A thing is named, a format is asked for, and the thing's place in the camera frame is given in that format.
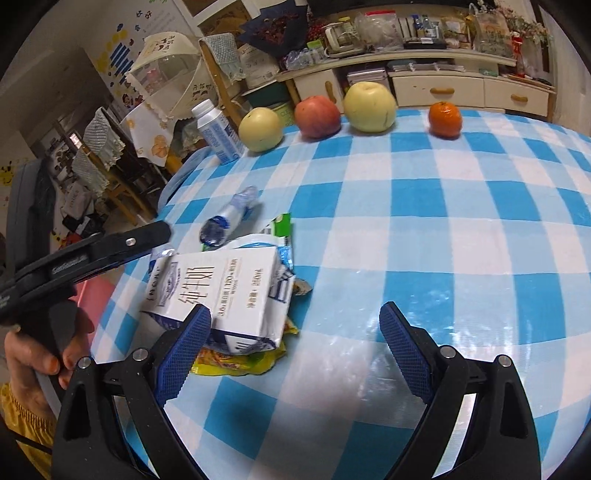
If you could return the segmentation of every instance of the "storage box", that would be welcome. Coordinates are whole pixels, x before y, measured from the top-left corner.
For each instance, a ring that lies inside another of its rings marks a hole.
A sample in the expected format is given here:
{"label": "storage box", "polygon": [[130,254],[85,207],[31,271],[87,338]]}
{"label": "storage box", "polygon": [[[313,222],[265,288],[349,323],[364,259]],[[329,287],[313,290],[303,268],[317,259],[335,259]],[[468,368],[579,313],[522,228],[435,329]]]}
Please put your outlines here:
{"label": "storage box", "polygon": [[279,347],[293,283],[277,247],[175,255],[157,260],[141,310],[174,329],[201,303],[212,314],[207,345],[246,355]]}
{"label": "storage box", "polygon": [[386,69],[370,69],[361,70],[359,72],[350,72],[347,75],[347,81],[349,82],[350,86],[353,86],[355,83],[359,82],[381,83],[388,90],[390,90],[390,83],[388,81]]}

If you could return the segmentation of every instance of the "drawer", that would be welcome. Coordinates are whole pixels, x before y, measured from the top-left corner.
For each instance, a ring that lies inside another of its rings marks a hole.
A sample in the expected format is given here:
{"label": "drawer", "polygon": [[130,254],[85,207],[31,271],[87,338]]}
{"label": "drawer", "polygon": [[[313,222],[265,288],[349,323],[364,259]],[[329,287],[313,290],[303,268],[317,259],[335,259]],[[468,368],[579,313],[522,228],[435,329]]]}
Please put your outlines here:
{"label": "drawer", "polygon": [[321,95],[327,97],[337,106],[339,112],[343,113],[343,91],[332,70],[304,75],[295,78],[294,82],[302,100],[314,95]]}
{"label": "drawer", "polygon": [[484,80],[485,104],[534,115],[548,115],[548,92],[504,80]]}
{"label": "drawer", "polygon": [[452,102],[458,106],[484,107],[482,79],[425,75],[393,77],[399,106],[428,106],[436,102]]}

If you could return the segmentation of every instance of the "crushed plastic bottle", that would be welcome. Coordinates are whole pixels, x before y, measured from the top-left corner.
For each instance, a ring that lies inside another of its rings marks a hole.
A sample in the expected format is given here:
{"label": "crushed plastic bottle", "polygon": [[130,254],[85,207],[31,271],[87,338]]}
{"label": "crushed plastic bottle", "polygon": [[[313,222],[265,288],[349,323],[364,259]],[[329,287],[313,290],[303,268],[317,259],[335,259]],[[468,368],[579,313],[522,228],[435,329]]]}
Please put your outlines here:
{"label": "crushed plastic bottle", "polygon": [[199,233],[201,243],[208,247],[221,247],[236,227],[250,215],[257,198],[258,189],[254,186],[234,195],[215,217],[205,222]]}

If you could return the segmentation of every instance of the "tangerine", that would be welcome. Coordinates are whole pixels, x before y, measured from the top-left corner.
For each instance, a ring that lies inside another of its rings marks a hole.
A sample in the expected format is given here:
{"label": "tangerine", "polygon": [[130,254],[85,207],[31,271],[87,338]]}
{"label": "tangerine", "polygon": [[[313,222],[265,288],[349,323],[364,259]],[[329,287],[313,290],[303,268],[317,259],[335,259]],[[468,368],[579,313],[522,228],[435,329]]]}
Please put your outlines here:
{"label": "tangerine", "polygon": [[429,109],[431,133],[442,138],[457,138],[462,131],[462,114],[450,102],[437,102]]}

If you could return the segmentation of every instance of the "yellow snack bag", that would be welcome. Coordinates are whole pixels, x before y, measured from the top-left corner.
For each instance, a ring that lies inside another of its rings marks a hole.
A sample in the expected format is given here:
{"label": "yellow snack bag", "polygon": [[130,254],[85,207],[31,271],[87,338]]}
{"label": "yellow snack bag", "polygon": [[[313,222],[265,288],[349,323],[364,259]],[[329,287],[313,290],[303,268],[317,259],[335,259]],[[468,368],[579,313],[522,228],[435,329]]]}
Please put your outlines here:
{"label": "yellow snack bag", "polygon": [[[287,318],[283,335],[297,335],[298,333],[300,333],[298,327]],[[275,350],[251,353],[250,355],[225,355],[209,348],[202,348],[191,367],[191,372],[208,377],[218,375],[231,375],[233,377],[247,374],[261,375],[273,368],[275,362],[286,353],[287,349],[284,341],[281,341],[281,345]]]}

